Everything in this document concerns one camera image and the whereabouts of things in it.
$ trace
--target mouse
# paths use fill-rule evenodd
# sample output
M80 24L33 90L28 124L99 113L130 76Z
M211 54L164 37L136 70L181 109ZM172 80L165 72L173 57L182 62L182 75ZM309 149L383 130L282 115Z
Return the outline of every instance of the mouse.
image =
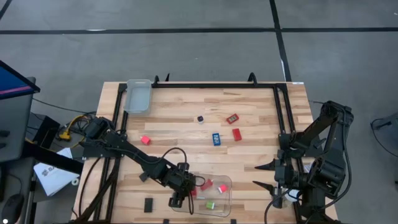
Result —
M1 221L3 224L14 224L21 215L22 206L24 205L24 196L22 194L14 194L9 197L4 204L1 212Z

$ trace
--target computer monitor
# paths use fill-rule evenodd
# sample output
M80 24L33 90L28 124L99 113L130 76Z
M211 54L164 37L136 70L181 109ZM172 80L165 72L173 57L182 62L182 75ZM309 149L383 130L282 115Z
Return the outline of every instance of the computer monitor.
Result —
M40 88L0 60L0 100L40 92Z

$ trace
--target plastic tray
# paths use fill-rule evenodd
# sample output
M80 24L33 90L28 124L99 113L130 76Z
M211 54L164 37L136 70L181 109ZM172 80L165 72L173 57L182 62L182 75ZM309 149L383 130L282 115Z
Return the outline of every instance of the plastic tray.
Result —
M127 81L127 97L124 110L131 115L145 115L150 112L152 83L150 80Z
M197 196L193 196L193 212L202 215L214 215L218 217L227 217L231 213L231 191L232 180L225 175L195 174L203 177L205 180L212 180L213 185L205 190L196 187ZM203 180L197 177L197 185L202 185ZM228 190L222 194L218 187L226 185ZM206 207L208 202L214 203L213 209ZM188 197L182 202L181 208L173 208L176 212L189 212Z

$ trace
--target green block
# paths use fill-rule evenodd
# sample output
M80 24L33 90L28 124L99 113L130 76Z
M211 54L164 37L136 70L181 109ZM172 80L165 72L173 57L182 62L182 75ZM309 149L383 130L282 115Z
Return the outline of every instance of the green block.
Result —
M214 209L214 206L215 206L215 203L214 203L214 202L207 202L207 203L206 203L206 208L207 208L207 209L213 210L213 209Z

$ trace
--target blue screen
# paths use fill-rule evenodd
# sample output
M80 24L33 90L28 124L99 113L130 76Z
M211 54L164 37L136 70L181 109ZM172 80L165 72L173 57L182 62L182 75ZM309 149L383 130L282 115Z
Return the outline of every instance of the blue screen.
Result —
M0 67L0 96L12 96L20 93L34 92L32 87L20 80L11 72Z

